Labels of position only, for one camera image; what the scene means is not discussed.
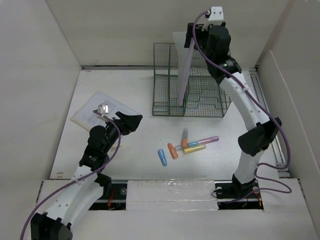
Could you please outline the clear zip pouch purple zipper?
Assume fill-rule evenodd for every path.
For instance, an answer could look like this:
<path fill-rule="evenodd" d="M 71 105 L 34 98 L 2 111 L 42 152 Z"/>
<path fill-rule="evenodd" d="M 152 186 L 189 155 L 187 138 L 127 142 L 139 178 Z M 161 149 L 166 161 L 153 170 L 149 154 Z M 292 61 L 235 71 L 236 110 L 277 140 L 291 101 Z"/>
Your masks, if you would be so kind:
<path fill-rule="evenodd" d="M 172 36 L 178 56 L 178 105 L 182 106 L 189 80 L 195 42 L 193 38 L 191 38 L 189 47 L 184 48 L 186 32 L 173 32 Z"/>

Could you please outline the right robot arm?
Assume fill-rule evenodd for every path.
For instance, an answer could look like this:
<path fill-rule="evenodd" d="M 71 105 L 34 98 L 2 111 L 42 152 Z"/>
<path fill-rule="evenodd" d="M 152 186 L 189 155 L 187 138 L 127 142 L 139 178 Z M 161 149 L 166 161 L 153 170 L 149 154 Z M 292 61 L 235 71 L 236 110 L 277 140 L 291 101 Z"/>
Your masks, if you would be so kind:
<path fill-rule="evenodd" d="M 226 23 L 211 25 L 206 30 L 202 28 L 201 24 L 187 25 L 184 47 L 193 46 L 205 55 L 209 74 L 230 97 L 244 121 L 247 132 L 238 137 L 241 155 L 231 184 L 232 193 L 243 197 L 254 184 L 255 169 L 264 151 L 275 139 L 282 122 L 278 117 L 270 120 L 257 105 L 241 67 L 229 53 L 231 36 Z"/>

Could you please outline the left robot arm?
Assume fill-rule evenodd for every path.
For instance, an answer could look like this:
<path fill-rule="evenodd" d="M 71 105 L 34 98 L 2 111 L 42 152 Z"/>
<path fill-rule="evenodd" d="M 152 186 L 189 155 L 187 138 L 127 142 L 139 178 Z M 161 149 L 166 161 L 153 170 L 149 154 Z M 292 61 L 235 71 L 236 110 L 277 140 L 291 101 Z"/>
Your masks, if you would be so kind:
<path fill-rule="evenodd" d="M 73 229 L 80 218 L 99 198 L 107 198 L 112 191 L 112 179 L 102 171 L 113 159 L 110 149 L 120 147 L 121 137 L 135 132 L 142 115 L 126 115 L 120 111 L 116 116 L 94 112 L 106 125 L 97 125 L 89 131 L 87 146 L 70 182 L 57 189 L 59 197 L 40 214 L 33 211 L 30 217 L 30 235 L 33 240 L 71 240 Z"/>

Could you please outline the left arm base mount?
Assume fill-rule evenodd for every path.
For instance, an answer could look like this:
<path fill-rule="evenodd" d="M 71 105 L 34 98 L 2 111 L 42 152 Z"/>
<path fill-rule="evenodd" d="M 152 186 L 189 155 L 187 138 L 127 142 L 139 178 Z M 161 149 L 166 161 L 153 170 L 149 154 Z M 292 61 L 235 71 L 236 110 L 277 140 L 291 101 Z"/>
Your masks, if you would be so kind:
<path fill-rule="evenodd" d="M 102 196 L 89 208 L 90 211 L 122 211 L 126 209 L 128 181 L 112 180 L 100 174 L 95 181 L 103 187 Z"/>

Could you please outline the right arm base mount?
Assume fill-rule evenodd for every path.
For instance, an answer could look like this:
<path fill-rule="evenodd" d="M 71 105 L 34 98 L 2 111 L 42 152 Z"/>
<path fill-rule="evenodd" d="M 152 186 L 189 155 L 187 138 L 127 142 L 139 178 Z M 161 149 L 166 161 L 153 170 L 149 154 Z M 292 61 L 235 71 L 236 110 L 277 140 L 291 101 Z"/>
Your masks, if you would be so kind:
<path fill-rule="evenodd" d="M 241 184 L 233 175 L 231 180 L 215 180 L 211 196 L 217 199 L 218 210 L 263 210 L 257 180 Z"/>

